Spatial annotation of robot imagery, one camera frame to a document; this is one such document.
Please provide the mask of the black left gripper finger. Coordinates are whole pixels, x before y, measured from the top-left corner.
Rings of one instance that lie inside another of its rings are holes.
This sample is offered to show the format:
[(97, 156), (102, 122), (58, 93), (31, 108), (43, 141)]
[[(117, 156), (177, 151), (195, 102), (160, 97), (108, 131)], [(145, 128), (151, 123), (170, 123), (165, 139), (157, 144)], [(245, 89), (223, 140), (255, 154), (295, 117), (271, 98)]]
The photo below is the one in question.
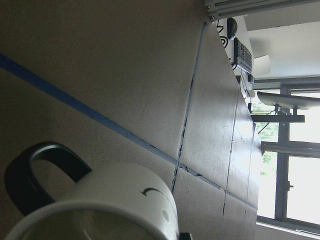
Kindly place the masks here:
[(192, 235), (189, 232), (180, 232), (179, 240), (192, 240)]

